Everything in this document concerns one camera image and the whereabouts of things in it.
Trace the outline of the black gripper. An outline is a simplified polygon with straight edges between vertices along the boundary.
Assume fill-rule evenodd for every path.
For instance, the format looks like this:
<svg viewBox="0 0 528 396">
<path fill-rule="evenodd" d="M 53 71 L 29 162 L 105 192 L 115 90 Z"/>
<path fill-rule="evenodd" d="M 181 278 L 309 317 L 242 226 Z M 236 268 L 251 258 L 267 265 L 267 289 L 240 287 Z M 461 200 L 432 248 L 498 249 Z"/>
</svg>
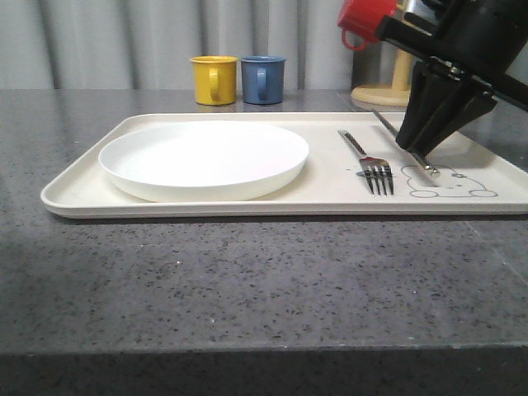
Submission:
<svg viewBox="0 0 528 396">
<path fill-rule="evenodd" d="M 403 19 L 383 17 L 377 37 L 419 59 L 452 64 L 501 99 L 527 109 L 527 86 L 507 75 L 527 42 L 526 1 L 409 1 Z M 490 93 L 474 95 L 470 80 L 456 80 L 439 73 L 434 64 L 418 62 L 396 142 L 426 157 L 496 105 Z"/>
</svg>

